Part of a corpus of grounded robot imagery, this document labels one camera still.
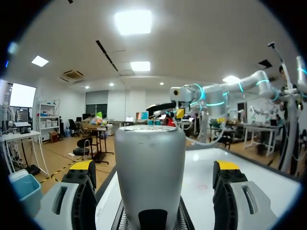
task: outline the silver cylindrical container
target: silver cylindrical container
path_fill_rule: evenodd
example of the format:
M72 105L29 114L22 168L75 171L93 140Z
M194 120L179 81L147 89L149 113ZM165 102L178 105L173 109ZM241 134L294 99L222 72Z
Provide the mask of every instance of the silver cylindrical container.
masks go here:
M131 230L146 226L174 229L185 150L185 133L177 127L126 126L117 130L116 167Z

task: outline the person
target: person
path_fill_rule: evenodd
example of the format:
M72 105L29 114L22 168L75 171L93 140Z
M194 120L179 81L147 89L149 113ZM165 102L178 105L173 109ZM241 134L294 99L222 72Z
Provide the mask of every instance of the person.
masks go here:
M276 114L276 121L277 121L277 126L282 127L284 125L284 120L281 119L281 117L278 114Z
M169 114L166 114L165 118L164 118L164 124L166 126L172 126L172 127L176 127L174 120L174 113L170 112Z
M281 75L281 79L286 81L286 75L285 75L285 72L284 72L284 69L282 66L279 67L279 73ZM287 84L285 84L282 88L281 88L281 91L285 91L288 89L288 86ZM281 156L281 160L280 160L280 163L279 163L279 166L278 166L278 169L280 170L283 166L283 161L284 161L284 158L285 158L285 153L286 153L286 150L287 150L287 146L288 146L288 133L289 133L289 130L290 130L290 123L288 121L288 107L287 107L287 104L288 102L281 102L281 106L280 106L280 109L282 111L284 111L284 119L285 119L285 122L283 124L283 137L282 137L282 143L284 144L284 146L280 149L280 156ZM303 104L301 101L298 101L296 100L295 101L295 104L296 104L296 107L297 108L300 108L301 110L303 110ZM299 155L299 152L298 152L298 138L299 138L299 126L298 126L298 118L296 119L296 136L295 136L295 144L294 144L294 149L293 149L293 154L292 154L292 158L291 158L291 166L290 166L290 174L291 175L295 175L296 173L296 170L297 170L297 160L298 159L298 155Z

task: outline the white table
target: white table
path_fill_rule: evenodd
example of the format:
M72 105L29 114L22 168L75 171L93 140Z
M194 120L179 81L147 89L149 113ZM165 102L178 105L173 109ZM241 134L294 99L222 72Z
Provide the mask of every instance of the white table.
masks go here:
M279 127L278 126L256 126L256 125L246 125L244 124L244 129L245 129L245 137L244 137L244 149L253 146L254 144L262 144L259 142L254 141L254 132L262 132L262 131L267 131L270 132L270 138L269 138L269 143L268 145L265 145L268 150L266 156L270 156L274 152L275 144L276 144L276 137L278 135ZM246 145L247 138L248 138L248 132L252 132L251 134L251 143L249 145Z
M34 137L38 137L39 148L40 148L40 152L41 152L41 155L42 155L42 159L43 159L46 171L43 170L39 166L39 163L38 163L38 160L37 160L37 156L36 156L35 147L34 147ZM45 163L45 159L44 159L44 154L43 154L43 151L42 151L41 133L37 132L37 131L33 131L33 130L30 133L25 133L25 134L20 134L20 133L5 134L2 137L0 137L0 143L2 145L2 150L3 150L4 158L5 158L5 161L6 161L6 164L8 166L10 174L15 172L14 167L11 168L10 167L10 163L9 163L9 161L10 161L11 165L13 166L12 158L11 158L10 151L9 151L10 143L14 142L14 141L18 141L18 140L29 139L29 138L31 139L31 142L32 142L33 152L34 152L34 156L35 156L35 160L36 160L37 166L39 167L39 169L43 173L45 173L46 175L49 176L49 172L48 172L48 169L47 169L47 166L46 166L46 163Z
M196 230L214 229L212 181L215 160L230 161L238 165L247 179L256 183L270 198L271 209L277 217L281 217L290 208L300 192L301 185L298 181L223 149L208 148L186 151L181 196ZM97 229L111 229L121 201L117 173L112 175L112 179L107 183L96 207Z

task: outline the ceiling vent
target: ceiling vent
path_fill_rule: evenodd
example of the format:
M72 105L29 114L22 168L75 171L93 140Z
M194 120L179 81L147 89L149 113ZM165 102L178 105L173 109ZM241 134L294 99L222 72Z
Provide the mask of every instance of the ceiling vent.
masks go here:
M278 76L273 76L273 75L269 76L269 81L270 82L277 81L278 79L279 79Z
M67 83L77 84L84 81L84 75L79 71L70 70L64 72L60 79Z
M272 67L272 64L267 59L265 59L261 62L258 62L257 66L259 69L265 70L265 69Z

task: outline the white shelving unit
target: white shelving unit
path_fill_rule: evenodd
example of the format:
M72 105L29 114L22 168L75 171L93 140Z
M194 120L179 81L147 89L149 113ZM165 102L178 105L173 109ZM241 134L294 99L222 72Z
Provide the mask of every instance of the white shelving unit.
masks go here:
M37 101L37 114L36 115L36 128L37 130L42 134L42 140L46 141L49 140L49 132L52 130L56 130L59 132L59 100L54 100L51 102L40 102ZM42 121L58 121L57 126L51 126L51 127L41 127Z

